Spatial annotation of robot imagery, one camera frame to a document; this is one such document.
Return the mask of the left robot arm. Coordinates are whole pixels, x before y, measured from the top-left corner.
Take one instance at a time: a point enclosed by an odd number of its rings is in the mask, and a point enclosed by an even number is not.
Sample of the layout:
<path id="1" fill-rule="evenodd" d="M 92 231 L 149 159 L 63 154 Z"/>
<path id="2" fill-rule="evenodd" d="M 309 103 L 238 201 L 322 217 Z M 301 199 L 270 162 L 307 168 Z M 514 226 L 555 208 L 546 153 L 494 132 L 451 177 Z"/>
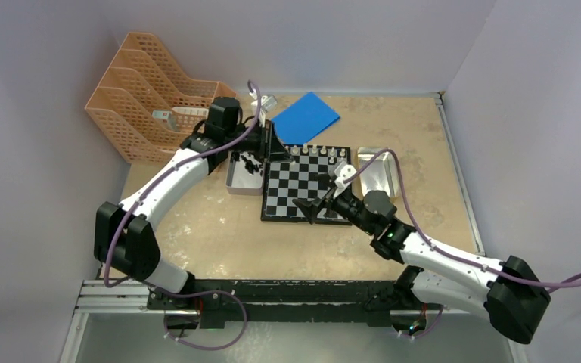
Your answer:
<path id="1" fill-rule="evenodd" d="M 142 188 L 117 204 L 105 202 L 96 212 L 94 255 L 103 265 L 107 287 L 112 268 L 125 278 L 166 291 L 176 309 L 195 299 L 192 273 L 168 261 L 160 251 L 155 231 L 164 216 L 197 183 L 203 181 L 229 154 L 246 152 L 260 162 L 288 161 L 272 121 L 266 118 L 277 101 L 272 95 L 252 94 L 251 124 L 242 121 L 239 101 L 218 97 L 207 118 L 185 138 L 171 160 Z"/>

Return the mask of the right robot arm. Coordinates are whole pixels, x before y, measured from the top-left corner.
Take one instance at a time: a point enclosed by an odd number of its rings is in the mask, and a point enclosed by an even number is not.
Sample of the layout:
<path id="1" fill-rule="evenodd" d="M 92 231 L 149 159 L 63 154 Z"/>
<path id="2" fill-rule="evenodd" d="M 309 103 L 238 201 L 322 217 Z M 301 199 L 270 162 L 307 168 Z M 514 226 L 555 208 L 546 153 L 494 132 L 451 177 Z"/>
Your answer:
<path id="1" fill-rule="evenodd" d="M 399 220 L 396 206 L 383 191 L 358 198 L 349 188 L 331 187 L 321 198 L 296 198 L 293 203 L 309 222 L 323 209 L 339 214 L 371 236 L 370 245 L 379 256 L 414 271 L 413 278 L 394 288 L 403 307 L 422 302 L 470 312 L 488 320 L 504 337 L 528 344 L 551 302 L 523 259 L 491 259 L 432 240 Z"/>

